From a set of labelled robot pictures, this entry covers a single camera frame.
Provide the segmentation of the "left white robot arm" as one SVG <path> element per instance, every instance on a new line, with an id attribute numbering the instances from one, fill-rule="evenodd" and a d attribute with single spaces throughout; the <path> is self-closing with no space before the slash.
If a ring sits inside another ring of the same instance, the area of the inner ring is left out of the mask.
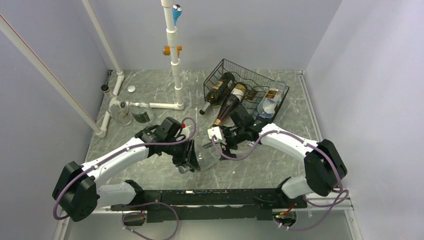
<path id="1" fill-rule="evenodd" d="M 172 117 L 160 125 L 145 127 L 134 137 L 111 152 L 83 164 L 72 161 L 64 166 L 53 189 L 55 220 L 71 218 L 79 222 L 95 209 L 125 205 L 139 209 L 145 202 L 145 191 L 134 180 L 107 185 L 106 182 L 127 167 L 152 156 L 166 154 L 183 173 L 200 171 L 194 136 L 197 124 L 186 127 Z"/>

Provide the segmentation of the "clear slim empty bottle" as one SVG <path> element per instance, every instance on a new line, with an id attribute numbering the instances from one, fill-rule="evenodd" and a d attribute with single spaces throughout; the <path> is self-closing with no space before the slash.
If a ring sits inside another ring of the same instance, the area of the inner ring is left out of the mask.
<path id="1" fill-rule="evenodd" d="M 244 98 L 241 105 L 245 107 L 245 109 L 247 110 L 249 114 L 257 115 L 258 105 L 262 101 L 265 94 L 266 94 L 266 89 L 260 86 L 254 86 L 249 90 L 249 92 L 247 93 L 247 96 Z"/>

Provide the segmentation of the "white PVC pipe frame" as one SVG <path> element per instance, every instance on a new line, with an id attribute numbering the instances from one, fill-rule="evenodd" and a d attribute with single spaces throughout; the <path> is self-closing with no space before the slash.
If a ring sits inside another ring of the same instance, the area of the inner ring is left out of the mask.
<path id="1" fill-rule="evenodd" d="M 107 37 L 102 29 L 102 26 L 96 16 L 96 13 L 89 0 L 83 0 L 82 4 L 92 22 L 97 35 L 109 57 L 114 70 L 117 74 L 117 82 L 115 84 L 113 93 L 118 94 L 121 85 L 125 79 L 122 68 L 120 67 L 113 50 L 107 40 Z M 181 82 L 181 62 L 179 58 L 179 51 L 181 49 L 178 46 L 178 29 L 174 25 L 173 20 L 173 1 L 162 0 L 161 5 L 163 7 L 165 22 L 166 22 L 166 36 L 167 46 L 163 49 L 165 56 L 171 57 L 171 70 L 174 78 L 174 89 L 176 102 L 175 103 L 157 103 L 152 102 L 150 106 L 154 109 L 170 109 L 170 110 L 183 110 L 185 107 L 183 100 L 183 86 Z M 70 94 L 70 92 L 64 87 L 59 79 L 53 74 L 53 72 L 47 67 L 47 65 L 37 56 L 33 49 L 25 42 L 25 40 L 18 34 L 18 32 L 12 27 L 12 25 L 6 20 L 6 18 L 0 16 L 0 30 L 1 32 L 17 47 L 17 49 L 29 60 L 29 62 L 44 76 L 44 78 L 55 88 L 55 90 L 64 98 L 64 100 L 78 113 L 78 115 L 88 124 L 88 126 L 94 131 L 94 133 L 104 138 L 108 131 L 108 124 L 111 118 L 109 113 L 106 113 L 103 117 L 101 125 L 97 125 L 96 122 L 89 116 L 84 108 L 77 102 L 77 100 Z"/>

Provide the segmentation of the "clear round cork-stoppered bottle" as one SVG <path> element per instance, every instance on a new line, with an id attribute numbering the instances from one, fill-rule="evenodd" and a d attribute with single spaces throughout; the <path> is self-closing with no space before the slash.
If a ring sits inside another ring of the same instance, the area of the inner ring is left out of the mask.
<path id="1" fill-rule="evenodd" d="M 130 108 L 124 98 L 114 94 L 107 84 L 101 86 L 106 97 L 106 110 L 120 125 L 127 126 L 132 122 Z"/>

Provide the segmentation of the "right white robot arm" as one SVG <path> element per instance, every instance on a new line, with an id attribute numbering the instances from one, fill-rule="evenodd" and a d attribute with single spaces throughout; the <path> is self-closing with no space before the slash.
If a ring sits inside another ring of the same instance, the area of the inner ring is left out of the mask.
<path id="1" fill-rule="evenodd" d="M 230 117 L 233 127 L 215 125 L 207 130 L 208 138 L 223 160 L 243 160 L 231 150 L 250 141 L 254 146 L 262 144 L 279 150 L 303 164 L 304 175 L 288 177 L 276 188 L 275 200 L 280 207 L 289 207 L 300 196 L 315 193 L 326 197 L 335 188 L 343 191 L 342 179 L 348 171 L 332 141 L 300 137 L 269 119 L 254 118 L 242 106 Z"/>

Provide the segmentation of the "clear square bottle black cap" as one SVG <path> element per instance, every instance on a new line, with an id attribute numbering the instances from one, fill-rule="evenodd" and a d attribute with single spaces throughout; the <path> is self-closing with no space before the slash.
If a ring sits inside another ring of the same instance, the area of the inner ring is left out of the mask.
<path id="1" fill-rule="evenodd" d="M 257 107 L 257 117 L 272 120 L 283 100 L 286 88 L 287 84 L 284 81 L 274 81 Z"/>

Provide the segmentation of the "clear bottle silver cap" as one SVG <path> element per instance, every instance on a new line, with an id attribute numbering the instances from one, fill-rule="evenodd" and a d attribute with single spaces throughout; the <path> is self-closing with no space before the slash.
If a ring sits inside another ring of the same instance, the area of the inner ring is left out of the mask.
<path id="1" fill-rule="evenodd" d="M 150 125 L 155 115 L 147 97 L 134 85 L 127 87 L 129 97 L 129 109 L 134 119 L 143 125 Z"/>

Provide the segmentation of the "dark gold-foil wine bottle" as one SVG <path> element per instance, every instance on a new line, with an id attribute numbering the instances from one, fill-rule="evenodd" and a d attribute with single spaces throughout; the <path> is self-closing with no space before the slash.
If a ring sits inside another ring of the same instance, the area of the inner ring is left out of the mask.
<path id="1" fill-rule="evenodd" d="M 243 82 L 238 82 L 221 105 L 212 127 L 221 126 L 226 117 L 242 102 L 247 94 L 248 87 Z"/>

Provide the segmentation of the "blue pipe clip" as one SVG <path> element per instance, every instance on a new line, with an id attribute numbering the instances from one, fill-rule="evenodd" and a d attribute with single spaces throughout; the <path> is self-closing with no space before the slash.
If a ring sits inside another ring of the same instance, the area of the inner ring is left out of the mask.
<path id="1" fill-rule="evenodd" d="M 173 24 L 176 26 L 177 25 L 177 21 L 178 18 L 181 16 L 182 14 L 182 8 L 179 4 L 174 4 L 172 6 L 172 14 L 173 14 Z"/>

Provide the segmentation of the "dark green wine bottle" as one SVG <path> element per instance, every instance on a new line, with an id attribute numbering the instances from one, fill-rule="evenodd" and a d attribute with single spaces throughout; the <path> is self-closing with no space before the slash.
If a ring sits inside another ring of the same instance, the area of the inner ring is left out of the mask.
<path id="1" fill-rule="evenodd" d="M 205 104 L 199 110 L 199 114 L 204 115 L 211 105 L 218 104 L 229 93 L 234 82 L 234 75 L 230 72 L 225 72 L 207 93 L 205 97 Z"/>

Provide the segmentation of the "clear bottle dark label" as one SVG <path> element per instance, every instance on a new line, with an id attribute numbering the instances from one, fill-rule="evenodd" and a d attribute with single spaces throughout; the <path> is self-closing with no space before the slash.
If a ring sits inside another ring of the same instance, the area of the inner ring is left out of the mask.
<path id="1" fill-rule="evenodd" d="M 201 148 L 202 145 L 195 143 L 195 153 L 197 155 L 198 163 L 200 165 L 200 171 L 205 171 L 211 168 L 214 164 L 218 163 L 220 160 L 220 155 L 216 152 L 214 147 L 210 148 Z M 181 174 L 185 174 L 190 171 L 179 171 Z"/>

